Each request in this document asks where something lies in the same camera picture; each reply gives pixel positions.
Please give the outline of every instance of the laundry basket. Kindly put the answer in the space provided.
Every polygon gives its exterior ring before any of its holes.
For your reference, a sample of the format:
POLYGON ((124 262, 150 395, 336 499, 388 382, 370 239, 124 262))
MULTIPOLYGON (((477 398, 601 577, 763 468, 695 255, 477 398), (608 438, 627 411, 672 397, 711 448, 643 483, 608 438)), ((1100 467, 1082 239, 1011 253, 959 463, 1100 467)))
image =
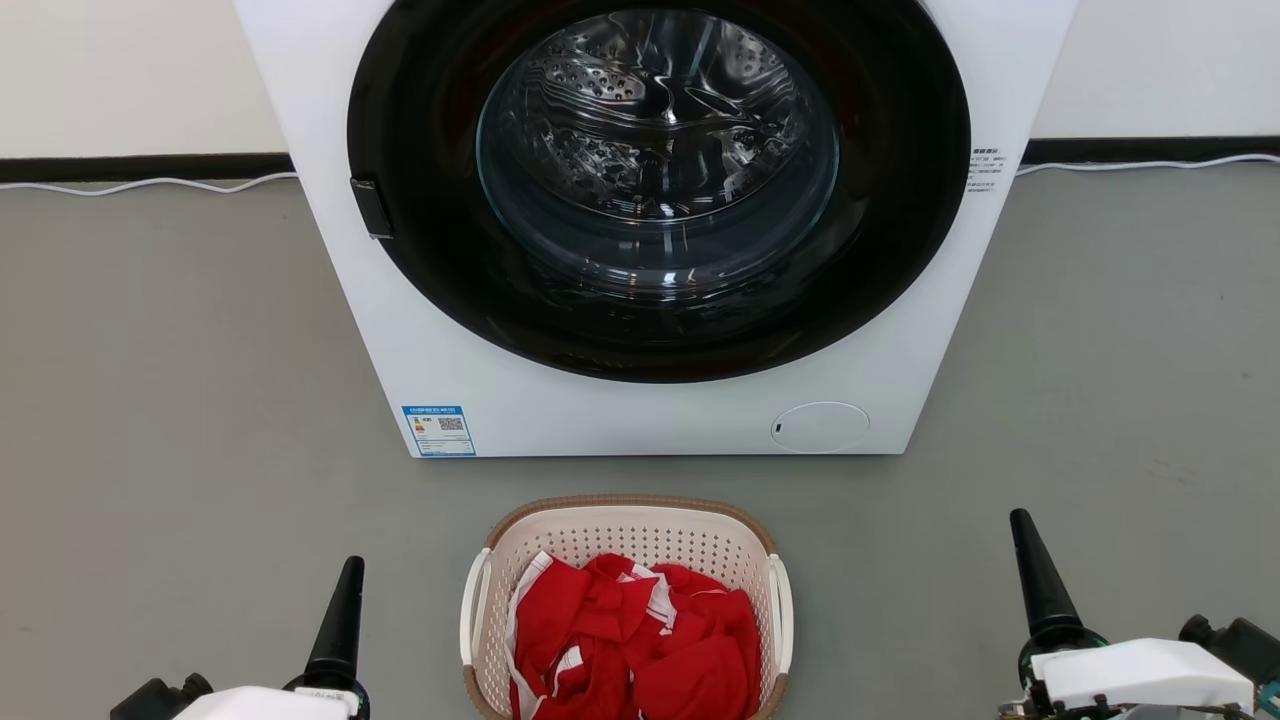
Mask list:
POLYGON ((641 565, 671 562, 746 592, 760 629, 760 710, 778 708, 791 667, 791 583, 769 533, 719 502, 659 496, 543 500, 507 515, 476 556, 462 596, 458 643, 471 702, 486 720, 511 715, 504 632, 511 596, 539 551, 581 568, 616 552, 641 565))

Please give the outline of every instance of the basket rim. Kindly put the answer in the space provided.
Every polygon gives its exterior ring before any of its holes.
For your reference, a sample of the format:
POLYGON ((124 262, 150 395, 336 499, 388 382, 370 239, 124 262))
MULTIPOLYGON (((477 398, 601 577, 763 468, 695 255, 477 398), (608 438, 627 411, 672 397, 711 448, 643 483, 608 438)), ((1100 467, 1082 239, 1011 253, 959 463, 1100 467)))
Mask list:
POLYGON ((717 515, 724 515, 737 520, 746 525, 749 530, 760 541, 764 546, 764 552, 767 555, 777 555, 777 546, 773 543, 773 536, 769 530, 756 520, 751 514, 745 510, 728 505, 727 502, 717 502, 714 500, 699 500, 692 497, 676 497, 669 495, 575 495, 566 497, 548 497, 545 500, 535 500, 521 505, 520 507, 512 510, 503 518, 497 525, 494 525, 493 532, 489 533, 489 538, 485 541, 485 547, 494 550, 498 547, 498 542, 502 539, 507 530, 515 527, 516 523, 529 518, 530 515, 536 515, 539 512, 545 512, 548 510, 567 510, 573 507, 663 507, 673 510, 694 510, 699 512, 714 512, 717 515))
MULTIPOLYGON (((748 529, 751 530, 751 533, 754 533, 760 541, 760 544, 764 546, 765 553, 778 553, 777 546, 773 543, 773 536, 769 534, 769 530, 764 529, 764 525, 745 510, 728 505, 727 502, 698 500, 692 497, 676 497, 669 495, 576 495, 535 500, 512 510, 506 518, 494 525, 493 532, 489 533, 489 538, 485 541, 485 548, 490 551, 494 550, 502 537, 507 534, 507 530, 530 515, 544 512, 547 510, 609 506, 664 507, 724 515, 746 525, 748 529)), ((476 669, 474 665, 463 666, 462 679, 467 687, 467 696, 471 697, 471 703, 475 706, 476 711, 485 717, 485 720, 509 720, 504 715, 495 711, 485 700, 484 693, 480 692, 480 679, 476 676, 476 669)), ((787 692, 788 680, 790 676, 787 673, 780 673, 777 675, 773 683, 773 692, 769 693, 769 697, 763 705, 760 705, 759 710, 751 716, 750 720, 768 720, 778 711, 778 706, 782 705, 782 696, 787 692)))

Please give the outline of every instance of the white cable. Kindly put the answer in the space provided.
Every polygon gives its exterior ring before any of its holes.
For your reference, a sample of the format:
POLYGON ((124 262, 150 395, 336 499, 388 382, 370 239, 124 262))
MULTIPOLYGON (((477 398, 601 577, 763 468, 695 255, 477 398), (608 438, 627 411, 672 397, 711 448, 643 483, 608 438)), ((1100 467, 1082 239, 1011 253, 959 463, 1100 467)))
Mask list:
MULTIPOLYGON (((1183 170, 1197 170, 1201 168, 1212 168, 1216 165, 1226 165, 1230 163, 1280 163, 1280 155, 1233 155, 1230 158, 1219 158, 1216 160, 1206 160, 1203 163, 1172 163, 1166 160, 1156 160, 1151 163, 1094 163, 1094 164, 1068 164, 1068 163, 1044 163, 1043 165, 1030 165, 1018 170, 1018 176, 1029 176, 1032 173, 1038 173, 1041 170, 1071 170, 1076 173, 1103 173, 1111 170, 1137 170, 1144 168, 1176 168, 1183 170)), ((152 184, 180 184, 183 187, 193 187, 196 190, 207 190, 210 192, 216 192, 219 195, 230 195, 233 192, 242 192, 251 187, 257 187, 265 182, 297 178, 298 173, 273 173, 270 176, 262 176, 260 178, 251 179, 243 184, 237 184, 233 187, 219 187, 216 184, 207 184, 202 182, 195 182, 182 178, 148 178, 145 181, 129 182, 124 184, 116 184, 104 190, 76 190, 70 187, 63 187, 59 184, 47 184, 38 182, 15 182, 9 184, 0 184, 0 190, 47 190, 51 192, 61 192, 65 195, 74 195, 77 197, 102 197, 105 195, 115 195, 116 192, 124 192, 127 190, 136 190, 138 187, 148 187, 152 184)))
POLYGON ((216 184, 207 184, 202 182, 187 181, 182 178, 148 178, 138 182, 128 182, 124 184, 116 184, 104 190, 74 190, 70 187, 63 187, 60 184, 47 184, 38 182, 15 182, 12 184, 0 184, 0 190, 49 190, 52 192, 63 192, 67 195, 74 195, 77 197, 102 197, 104 195, 115 195, 116 192, 124 192, 125 190, 134 190, 138 187, 147 187, 151 184, 180 184, 183 187, 193 187, 196 190, 207 190, 210 192, 216 192, 219 195, 230 195, 233 192, 241 192, 251 187, 257 187, 264 182, 271 182, 285 178, 296 178, 298 173, 274 173, 270 176, 262 176, 248 181, 244 184, 237 184, 233 187, 219 187, 216 184))
POLYGON ((1074 170, 1078 173, 1103 173, 1108 170, 1137 170, 1142 168, 1176 168, 1180 170, 1198 170, 1201 168, 1212 168, 1215 165, 1226 165, 1229 163, 1247 163, 1247 161, 1260 161, 1260 163, 1280 163, 1280 156, 1277 155, 1233 155, 1230 158, 1219 158, 1216 160, 1206 160, 1203 163, 1171 163, 1166 160, 1156 160, 1152 163, 1097 163, 1097 164, 1065 164, 1065 163, 1046 163, 1043 165, 1032 165, 1029 168, 1023 168, 1018 170, 1019 176, 1029 176, 1032 173, 1038 173, 1041 170, 1074 170))

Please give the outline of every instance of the washing machine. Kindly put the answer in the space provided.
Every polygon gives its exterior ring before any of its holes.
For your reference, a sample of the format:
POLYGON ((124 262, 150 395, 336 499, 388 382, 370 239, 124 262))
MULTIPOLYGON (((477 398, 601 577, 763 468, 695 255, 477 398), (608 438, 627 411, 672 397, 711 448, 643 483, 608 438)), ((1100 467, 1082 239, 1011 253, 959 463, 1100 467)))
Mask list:
POLYGON ((419 457, 899 454, 1075 0, 238 0, 419 457))

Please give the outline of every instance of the clothes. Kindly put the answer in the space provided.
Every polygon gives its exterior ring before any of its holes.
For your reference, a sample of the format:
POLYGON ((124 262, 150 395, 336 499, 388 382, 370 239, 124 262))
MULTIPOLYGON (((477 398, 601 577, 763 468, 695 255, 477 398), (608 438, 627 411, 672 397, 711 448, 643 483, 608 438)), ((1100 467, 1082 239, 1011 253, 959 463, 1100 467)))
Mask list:
POLYGON ((759 706, 750 598, 676 565, 602 555, 577 570, 539 553, 507 650, 516 720, 742 720, 759 706))

